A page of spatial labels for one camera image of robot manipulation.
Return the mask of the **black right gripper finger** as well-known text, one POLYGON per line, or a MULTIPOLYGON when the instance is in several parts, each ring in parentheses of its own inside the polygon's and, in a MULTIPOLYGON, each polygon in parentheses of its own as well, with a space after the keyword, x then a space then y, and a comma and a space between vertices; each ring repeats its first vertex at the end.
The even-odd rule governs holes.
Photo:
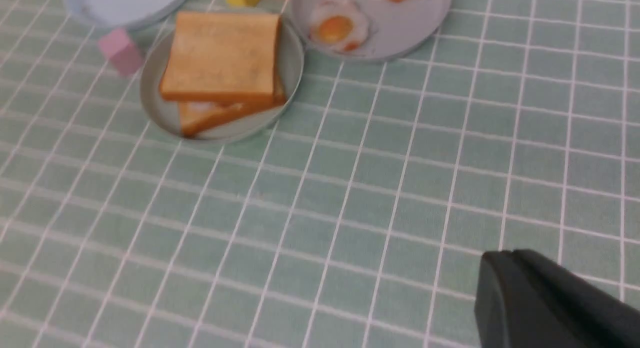
POLYGON ((482 347, 638 347, 637 309, 530 249, 485 252, 475 322, 482 347))

